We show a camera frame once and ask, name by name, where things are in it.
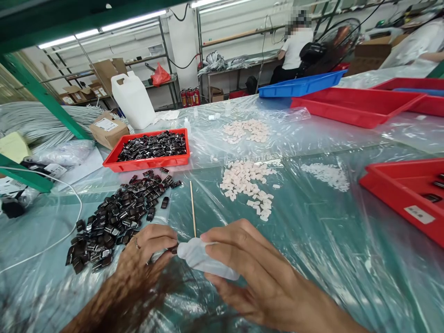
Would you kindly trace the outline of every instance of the yellow paper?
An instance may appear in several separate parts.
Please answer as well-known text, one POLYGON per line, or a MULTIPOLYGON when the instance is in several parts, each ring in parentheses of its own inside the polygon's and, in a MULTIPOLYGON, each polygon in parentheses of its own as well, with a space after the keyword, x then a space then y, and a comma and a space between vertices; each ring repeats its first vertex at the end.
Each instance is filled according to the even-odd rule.
POLYGON ((0 154, 20 163, 23 158, 31 155, 31 151, 23 137, 18 132, 12 132, 0 139, 0 154))

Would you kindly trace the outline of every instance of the black pants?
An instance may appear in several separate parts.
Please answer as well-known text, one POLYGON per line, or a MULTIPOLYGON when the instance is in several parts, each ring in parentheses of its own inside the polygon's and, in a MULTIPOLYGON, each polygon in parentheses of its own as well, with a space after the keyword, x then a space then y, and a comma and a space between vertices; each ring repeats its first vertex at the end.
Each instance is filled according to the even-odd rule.
POLYGON ((275 84, 282 81, 295 79, 298 73, 299 73, 298 68, 283 69, 282 65, 279 65, 274 69, 273 76, 271 77, 270 80, 270 84, 275 84))

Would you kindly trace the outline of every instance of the blue plastic tray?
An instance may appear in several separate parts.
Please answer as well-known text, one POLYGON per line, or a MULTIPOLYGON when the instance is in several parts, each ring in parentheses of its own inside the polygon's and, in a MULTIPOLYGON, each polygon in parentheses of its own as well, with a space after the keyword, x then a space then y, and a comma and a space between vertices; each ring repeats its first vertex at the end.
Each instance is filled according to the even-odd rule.
POLYGON ((393 89, 393 90, 404 91, 404 92, 411 92, 411 93, 426 93, 427 95, 431 95, 431 96, 444 97, 444 90, 413 89, 413 88, 396 88, 396 89, 393 89))
POLYGON ((337 85, 346 71, 313 75, 262 87, 259 88, 259 97, 301 97, 337 85))

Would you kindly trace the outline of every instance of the finger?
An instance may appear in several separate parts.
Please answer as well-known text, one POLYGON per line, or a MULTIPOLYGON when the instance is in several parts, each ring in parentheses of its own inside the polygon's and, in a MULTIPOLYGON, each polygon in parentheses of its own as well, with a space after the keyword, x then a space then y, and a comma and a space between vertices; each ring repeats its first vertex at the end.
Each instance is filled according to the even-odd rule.
POLYGON ((227 238, 228 234, 225 233, 225 231, 238 230, 238 229, 244 230, 260 245, 271 251, 274 255, 276 255, 280 259, 285 260, 283 255, 281 255, 281 253, 264 236, 262 236, 262 234, 247 219, 237 220, 225 227, 212 228, 206 233, 202 234, 200 238, 207 243, 212 241, 218 241, 221 243, 230 244, 229 242, 230 239, 227 238))
POLYGON ((141 258, 142 263, 146 264, 147 261, 151 259, 151 257, 155 252, 161 251, 169 247, 173 247, 176 244, 177 244, 177 239, 170 238, 167 236, 152 238, 148 240, 146 245, 140 249, 142 251, 142 258, 141 258))
POLYGON ((291 285, 293 267, 289 265, 287 260, 281 259, 274 255, 268 248, 262 246, 247 231, 240 228, 239 224, 218 228, 219 230, 214 229, 216 228, 208 232, 208 234, 214 235, 212 241, 230 244, 249 253, 280 285, 285 288, 291 285))
POLYGON ((162 236, 177 239, 177 233, 170 226, 162 224, 149 224, 141 231, 139 231, 139 233, 135 237, 137 237, 138 246, 144 247, 148 240, 162 236))
POLYGON ((235 308, 241 315, 252 315, 258 312, 251 302, 251 297, 247 297, 245 289, 230 284, 224 278, 217 275, 205 273, 204 276, 215 286, 222 300, 235 308))
POLYGON ((236 246, 222 243, 207 245, 205 251, 211 258, 242 275, 256 294, 263 296, 276 294, 278 284, 251 254, 236 246))

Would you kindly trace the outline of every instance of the workbench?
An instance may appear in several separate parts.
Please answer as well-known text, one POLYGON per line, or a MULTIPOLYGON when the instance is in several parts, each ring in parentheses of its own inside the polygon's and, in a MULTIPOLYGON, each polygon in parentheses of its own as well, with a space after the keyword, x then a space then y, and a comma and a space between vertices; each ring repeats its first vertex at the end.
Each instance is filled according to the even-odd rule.
MULTIPOLYGON (((367 75, 360 80, 359 84, 364 84, 372 79, 367 75)), ((200 105, 197 113, 193 108, 183 109, 178 119, 159 121, 142 130, 182 128, 185 117, 191 123, 189 164, 168 168, 174 179, 182 180, 184 185, 167 190, 170 204, 166 210, 156 211, 152 223, 170 225, 178 232, 179 241, 193 237, 192 181, 198 236, 211 227, 246 218, 303 276, 314 281, 370 331, 440 332, 444 327, 444 250, 358 181, 370 163, 442 157, 444 118, 427 116, 419 120, 418 114, 404 112, 368 130, 317 116, 298 121, 289 110, 290 103, 290 99, 247 96, 200 105), (221 118, 210 121, 208 116, 216 113, 221 118), (267 142, 244 139, 230 145, 222 140, 223 125, 251 118, 268 124, 267 142), (248 196, 240 194, 238 200, 231 202, 219 188, 225 165, 237 159, 266 163, 277 171, 276 175, 267 176, 266 184, 259 185, 274 195, 268 222, 261 221, 246 205, 248 196), (340 167, 350 189, 339 192, 301 169, 312 163, 340 167), (273 184, 281 188, 274 189, 273 184)), ((101 148, 101 152, 107 156, 109 150, 101 148)), ((84 203, 81 217, 88 218, 119 184, 128 182, 133 174, 141 177, 143 171, 113 173, 101 168, 77 182, 74 188, 84 203)), ((75 196, 64 191, 40 195, 20 218, 7 221, 0 216, 2 267, 27 258, 66 235, 75 223, 78 209, 75 196)), ((37 317, 36 330, 42 329, 50 316, 54 325, 51 331, 61 329, 117 266, 118 253, 111 267, 92 274, 91 265, 87 265, 76 276, 71 266, 64 266, 70 238, 2 274, 2 288, 9 282, 14 301, 37 317), (38 295, 42 297, 37 304, 29 307, 38 295)), ((166 299, 169 314, 154 317, 163 332, 177 332, 178 321, 191 321, 203 315, 206 307, 219 306, 218 314, 229 311, 201 272, 190 274, 200 288, 190 282, 183 293, 166 299)), ((234 319, 233 325, 242 320, 234 319)), ((261 329, 252 325, 251 331, 261 329)))

